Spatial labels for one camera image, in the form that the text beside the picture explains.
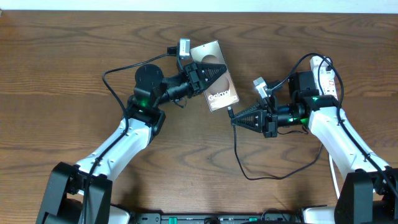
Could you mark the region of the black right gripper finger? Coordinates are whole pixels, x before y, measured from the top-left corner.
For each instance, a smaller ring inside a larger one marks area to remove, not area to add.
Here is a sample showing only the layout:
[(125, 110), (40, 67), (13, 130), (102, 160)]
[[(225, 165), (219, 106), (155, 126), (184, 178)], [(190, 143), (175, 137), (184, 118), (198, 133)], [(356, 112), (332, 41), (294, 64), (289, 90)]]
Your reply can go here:
[(262, 133), (264, 125), (262, 112), (250, 112), (247, 114), (236, 115), (231, 124), (249, 129), (251, 131)]
[(264, 107), (260, 103), (256, 103), (238, 113), (238, 117), (256, 116), (264, 111)]

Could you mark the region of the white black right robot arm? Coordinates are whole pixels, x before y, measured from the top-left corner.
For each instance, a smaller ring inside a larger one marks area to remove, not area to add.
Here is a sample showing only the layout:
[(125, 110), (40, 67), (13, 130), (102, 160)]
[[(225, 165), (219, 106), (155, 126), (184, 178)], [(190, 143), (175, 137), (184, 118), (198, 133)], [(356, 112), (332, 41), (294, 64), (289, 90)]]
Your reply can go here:
[(275, 138), (279, 127), (303, 125), (323, 144), (345, 180), (335, 206), (302, 208), (301, 222), (397, 223), (397, 169), (366, 145), (335, 96), (319, 94), (312, 72), (289, 78), (292, 102), (287, 105), (278, 104), (271, 93), (277, 82), (258, 78), (254, 85), (260, 98), (240, 113), (229, 110), (232, 126)]

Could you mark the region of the white power strip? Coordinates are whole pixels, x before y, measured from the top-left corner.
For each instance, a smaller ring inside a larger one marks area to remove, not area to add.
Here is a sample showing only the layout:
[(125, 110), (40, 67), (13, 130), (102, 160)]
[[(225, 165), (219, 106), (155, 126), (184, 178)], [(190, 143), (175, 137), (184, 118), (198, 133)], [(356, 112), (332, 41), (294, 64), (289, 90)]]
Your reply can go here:
[(315, 86), (320, 95), (332, 95), (338, 99), (335, 86), (335, 72), (319, 56), (310, 59), (310, 67), (313, 72)]

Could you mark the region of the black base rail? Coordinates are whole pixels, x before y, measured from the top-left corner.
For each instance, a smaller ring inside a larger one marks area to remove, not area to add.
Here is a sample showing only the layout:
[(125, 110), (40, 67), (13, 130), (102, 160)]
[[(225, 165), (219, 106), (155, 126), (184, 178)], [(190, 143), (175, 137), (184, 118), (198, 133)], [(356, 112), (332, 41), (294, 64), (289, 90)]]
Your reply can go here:
[(265, 215), (236, 215), (236, 214), (159, 214), (159, 213), (133, 213), (126, 221), (110, 218), (109, 223), (127, 224), (239, 224), (239, 223), (303, 223), (297, 215), (276, 212)]

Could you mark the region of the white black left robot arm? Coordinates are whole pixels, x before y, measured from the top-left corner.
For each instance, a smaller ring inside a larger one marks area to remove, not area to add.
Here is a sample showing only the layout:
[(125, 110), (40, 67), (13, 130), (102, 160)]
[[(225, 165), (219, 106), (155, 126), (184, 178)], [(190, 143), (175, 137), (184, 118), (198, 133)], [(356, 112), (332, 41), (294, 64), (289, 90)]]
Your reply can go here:
[(111, 203), (113, 183), (159, 134), (165, 120), (159, 105), (201, 94), (226, 71), (224, 64), (192, 62), (167, 78), (154, 64), (140, 66), (118, 128), (86, 158), (53, 168), (36, 222), (129, 223), (131, 213)]

